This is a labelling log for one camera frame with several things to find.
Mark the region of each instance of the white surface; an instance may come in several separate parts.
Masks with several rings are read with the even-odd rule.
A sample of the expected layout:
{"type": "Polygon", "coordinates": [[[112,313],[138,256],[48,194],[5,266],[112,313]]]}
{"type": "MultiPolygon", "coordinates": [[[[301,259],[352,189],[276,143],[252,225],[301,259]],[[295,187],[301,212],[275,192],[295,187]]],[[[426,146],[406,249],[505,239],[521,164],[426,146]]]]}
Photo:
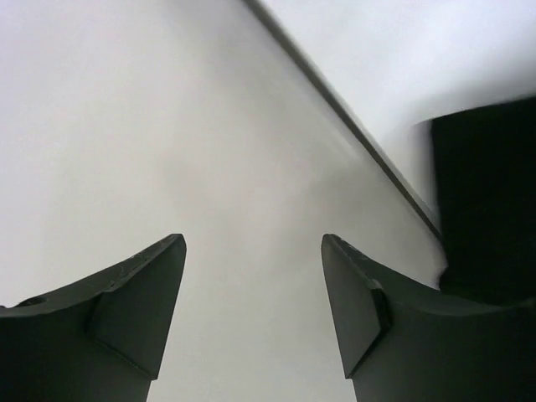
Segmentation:
{"type": "Polygon", "coordinates": [[[536,91],[532,0],[261,0],[434,208],[432,117],[536,91]]]}
{"type": "Polygon", "coordinates": [[[347,401],[334,232],[433,283],[426,229],[234,1],[1,6],[0,304],[172,233],[187,264],[151,401],[347,401]]]}

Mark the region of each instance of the white floor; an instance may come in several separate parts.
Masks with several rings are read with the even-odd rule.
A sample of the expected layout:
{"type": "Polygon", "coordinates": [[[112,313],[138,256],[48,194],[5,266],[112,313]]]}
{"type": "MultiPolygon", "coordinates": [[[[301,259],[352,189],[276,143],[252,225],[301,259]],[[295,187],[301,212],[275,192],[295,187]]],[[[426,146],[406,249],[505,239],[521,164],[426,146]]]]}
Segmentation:
{"type": "Polygon", "coordinates": [[[322,234],[433,284],[424,225],[235,0],[2,5],[0,304],[172,233],[149,400],[354,400],[322,234]]]}

